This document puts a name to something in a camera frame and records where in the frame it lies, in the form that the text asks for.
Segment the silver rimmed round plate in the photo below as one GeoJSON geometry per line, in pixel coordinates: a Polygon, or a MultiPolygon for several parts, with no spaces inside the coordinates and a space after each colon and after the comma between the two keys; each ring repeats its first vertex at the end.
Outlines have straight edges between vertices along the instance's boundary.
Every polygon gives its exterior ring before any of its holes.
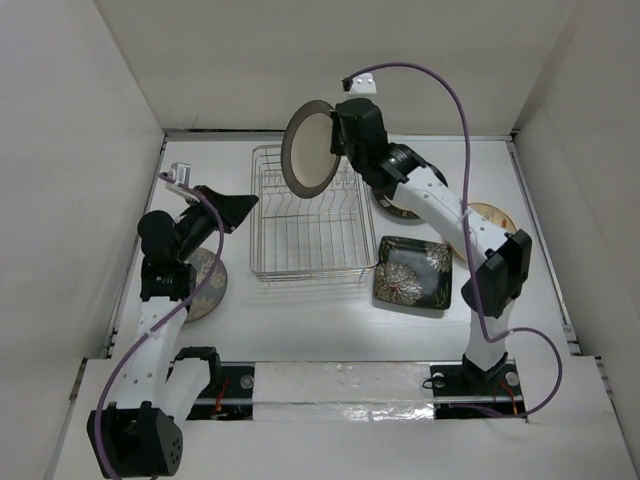
{"type": "Polygon", "coordinates": [[[284,132],[280,164],[287,187],[297,197],[311,199],[333,180],[340,157],[330,151],[332,106],[323,100],[303,104],[284,132]]]}

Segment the black rimmed beige plate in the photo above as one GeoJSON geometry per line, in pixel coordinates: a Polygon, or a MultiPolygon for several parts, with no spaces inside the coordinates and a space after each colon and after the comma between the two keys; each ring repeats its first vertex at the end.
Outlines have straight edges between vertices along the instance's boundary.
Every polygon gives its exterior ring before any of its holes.
{"type": "Polygon", "coordinates": [[[417,166],[400,179],[389,178],[372,192],[396,210],[411,212],[415,217],[443,233],[453,225],[445,206],[451,206],[456,196],[449,190],[443,174],[431,164],[417,166]]]}

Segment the grey snowflake deer plate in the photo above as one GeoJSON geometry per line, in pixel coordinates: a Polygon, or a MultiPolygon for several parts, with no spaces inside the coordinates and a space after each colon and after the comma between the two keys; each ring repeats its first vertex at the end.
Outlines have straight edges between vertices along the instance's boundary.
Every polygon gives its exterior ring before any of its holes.
{"type": "MultiPolygon", "coordinates": [[[[216,255],[206,248],[197,248],[188,262],[196,269],[196,285],[200,285],[214,265],[216,255]]],[[[195,296],[189,307],[185,323],[194,323],[211,314],[221,303],[228,286],[228,273],[224,263],[219,260],[208,282],[195,296]]]]}

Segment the wire dish rack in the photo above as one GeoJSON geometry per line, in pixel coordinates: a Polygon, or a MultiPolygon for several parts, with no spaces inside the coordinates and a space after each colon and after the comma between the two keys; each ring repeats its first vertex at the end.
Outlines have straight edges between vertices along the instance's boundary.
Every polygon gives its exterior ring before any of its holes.
{"type": "Polygon", "coordinates": [[[264,283],[359,282],[378,262],[368,187],[343,159],[328,188],[311,199],[285,183],[280,147],[252,151],[250,269],[264,283]]]}

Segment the black square floral plate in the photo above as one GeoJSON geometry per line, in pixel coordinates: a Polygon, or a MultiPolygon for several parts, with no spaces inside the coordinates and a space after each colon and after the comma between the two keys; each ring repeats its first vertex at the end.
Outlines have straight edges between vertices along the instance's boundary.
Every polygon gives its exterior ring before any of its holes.
{"type": "Polygon", "coordinates": [[[443,312],[452,303],[453,254],[446,243],[383,236],[373,303],[384,309],[443,312]]]}

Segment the cream bird pattern plate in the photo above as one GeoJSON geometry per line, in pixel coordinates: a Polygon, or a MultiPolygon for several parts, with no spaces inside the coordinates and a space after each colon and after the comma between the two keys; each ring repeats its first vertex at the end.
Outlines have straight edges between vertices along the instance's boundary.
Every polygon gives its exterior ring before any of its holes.
{"type": "MultiPolygon", "coordinates": [[[[484,220],[501,227],[507,233],[515,234],[517,232],[517,228],[510,217],[497,207],[486,203],[470,203],[469,208],[476,211],[484,220]]],[[[460,205],[445,206],[444,210],[458,223],[462,222],[460,205]]],[[[453,256],[462,261],[465,260],[465,257],[458,253],[449,242],[444,244],[436,243],[432,247],[426,248],[425,252],[431,257],[431,263],[436,270],[447,271],[448,267],[439,267],[439,264],[450,263],[453,256]]]]}

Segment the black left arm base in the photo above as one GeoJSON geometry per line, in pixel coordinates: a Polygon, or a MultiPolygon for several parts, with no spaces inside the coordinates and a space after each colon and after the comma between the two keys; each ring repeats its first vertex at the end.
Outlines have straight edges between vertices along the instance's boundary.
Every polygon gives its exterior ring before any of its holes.
{"type": "Polygon", "coordinates": [[[253,418],[253,388],[255,364],[250,362],[222,362],[214,347],[182,348],[172,361],[170,377],[178,361],[198,359],[207,364],[208,385],[192,406],[187,419],[240,421],[253,418]]]}

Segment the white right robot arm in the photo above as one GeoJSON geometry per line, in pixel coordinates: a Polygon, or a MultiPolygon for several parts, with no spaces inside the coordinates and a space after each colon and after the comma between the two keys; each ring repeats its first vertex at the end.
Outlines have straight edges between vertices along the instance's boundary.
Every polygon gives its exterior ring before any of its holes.
{"type": "Polygon", "coordinates": [[[461,289],[471,309],[462,381],[484,393],[498,381],[507,359],[505,339],[513,302],[529,276],[532,239],[510,233],[464,203],[424,158],[387,137],[380,109],[369,99],[337,104],[331,150],[348,158],[366,184],[416,214],[467,261],[461,289]]]}

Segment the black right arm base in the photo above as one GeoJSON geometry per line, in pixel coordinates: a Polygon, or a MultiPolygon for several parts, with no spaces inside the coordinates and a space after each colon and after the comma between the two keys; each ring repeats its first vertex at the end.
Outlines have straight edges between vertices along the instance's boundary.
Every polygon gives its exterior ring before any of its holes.
{"type": "Polygon", "coordinates": [[[526,411],[514,360],[484,372],[466,358],[429,366],[422,388],[432,393],[437,420],[517,417],[526,411]]]}

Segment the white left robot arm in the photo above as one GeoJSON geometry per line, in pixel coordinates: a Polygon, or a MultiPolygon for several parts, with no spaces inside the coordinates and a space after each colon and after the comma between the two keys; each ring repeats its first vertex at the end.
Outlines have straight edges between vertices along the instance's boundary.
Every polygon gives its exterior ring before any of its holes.
{"type": "Polygon", "coordinates": [[[178,190],[188,203],[179,218],[154,210],[138,222],[143,260],[137,338],[87,421],[106,479],[174,475],[183,455],[182,427],[196,399],[225,388],[215,348],[175,348],[193,300],[209,281],[197,276],[188,259],[212,233],[233,233],[258,198],[223,195],[203,185],[178,190]]]}

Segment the foil covered rail bar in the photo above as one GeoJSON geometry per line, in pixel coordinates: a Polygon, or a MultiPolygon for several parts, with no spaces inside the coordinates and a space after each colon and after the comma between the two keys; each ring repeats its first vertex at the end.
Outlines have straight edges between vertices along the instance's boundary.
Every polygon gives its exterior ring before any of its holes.
{"type": "Polygon", "coordinates": [[[264,421],[432,421],[427,362],[258,362],[253,418],[264,421]]]}

